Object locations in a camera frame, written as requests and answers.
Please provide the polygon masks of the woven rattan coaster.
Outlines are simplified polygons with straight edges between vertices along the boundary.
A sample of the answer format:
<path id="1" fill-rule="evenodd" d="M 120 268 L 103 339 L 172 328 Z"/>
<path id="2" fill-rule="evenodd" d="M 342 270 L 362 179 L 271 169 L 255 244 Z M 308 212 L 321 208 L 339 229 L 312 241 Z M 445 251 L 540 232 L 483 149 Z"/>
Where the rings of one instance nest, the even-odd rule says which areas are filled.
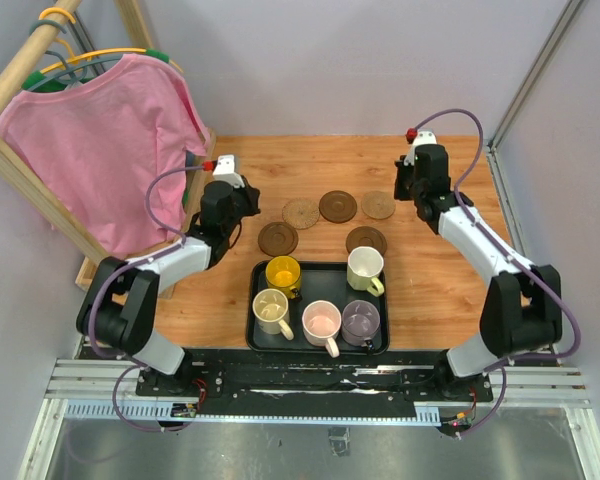
<path id="1" fill-rule="evenodd" d="M 314 226 L 319 219 L 318 204 L 307 198 L 289 200 L 282 209 L 283 220 L 296 230 L 305 230 Z"/>
<path id="2" fill-rule="evenodd" d="M 396 209 L 393 197 L 382 191 L 365 193 L 362 197 L 361 207 L 367 216 L 376 220 L 384 220 L 391 217 Z"/>

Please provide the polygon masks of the pale green octagonal mug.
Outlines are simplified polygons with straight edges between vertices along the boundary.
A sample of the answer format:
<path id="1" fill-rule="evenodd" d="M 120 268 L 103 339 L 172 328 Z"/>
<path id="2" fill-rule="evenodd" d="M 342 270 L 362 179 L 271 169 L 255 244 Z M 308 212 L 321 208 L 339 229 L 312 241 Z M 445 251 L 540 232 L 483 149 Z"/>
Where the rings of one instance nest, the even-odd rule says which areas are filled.
<path id="1" fill-rule="evenodd" d="M 356 247 L 348 256 L 347 283 L 353 290 L 380 297 L 385 293 L 380 280 L 383 269 L 384 258 L 378 250 L 369 246 Z"/>

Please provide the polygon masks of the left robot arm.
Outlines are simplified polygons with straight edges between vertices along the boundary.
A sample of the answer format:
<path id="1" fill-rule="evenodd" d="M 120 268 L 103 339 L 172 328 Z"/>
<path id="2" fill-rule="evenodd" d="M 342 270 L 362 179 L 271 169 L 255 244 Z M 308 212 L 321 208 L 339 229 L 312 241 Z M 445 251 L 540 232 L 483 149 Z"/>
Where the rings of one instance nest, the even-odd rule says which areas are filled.
<path id="1" fill-rule="evenodd" d="M 160 293 L 180 280 L 219 263 L 245 217 L 260 213 L 260 191 L 238 175 L 204 187 L 198 221 L 173 245 L 136 259 L 102 260 L 76 319 L 92 344 L 103 343 L 159 373 L 170 394 L 187 393 L 194 383 L 190 354 L 154 327 Z"/>

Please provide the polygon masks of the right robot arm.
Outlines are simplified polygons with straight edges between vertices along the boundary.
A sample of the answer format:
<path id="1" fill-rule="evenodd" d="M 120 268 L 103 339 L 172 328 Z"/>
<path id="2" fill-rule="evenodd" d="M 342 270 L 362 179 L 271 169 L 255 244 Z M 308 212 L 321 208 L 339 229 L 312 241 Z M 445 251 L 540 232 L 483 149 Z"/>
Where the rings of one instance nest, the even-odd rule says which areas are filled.
<path id="1" fill-rule="evenodd" d="M 516 252 L 466 195 L 452 191 L 443 146 L 414 146 L 395 165 L 395 199 L 412 201 L 418 218 L 453 245 L 487 287 L 478 333 L 444 351 L 434 367 L 435 392 L 454 400 L 492 365 L 561 339 L 560 276 Z"/>

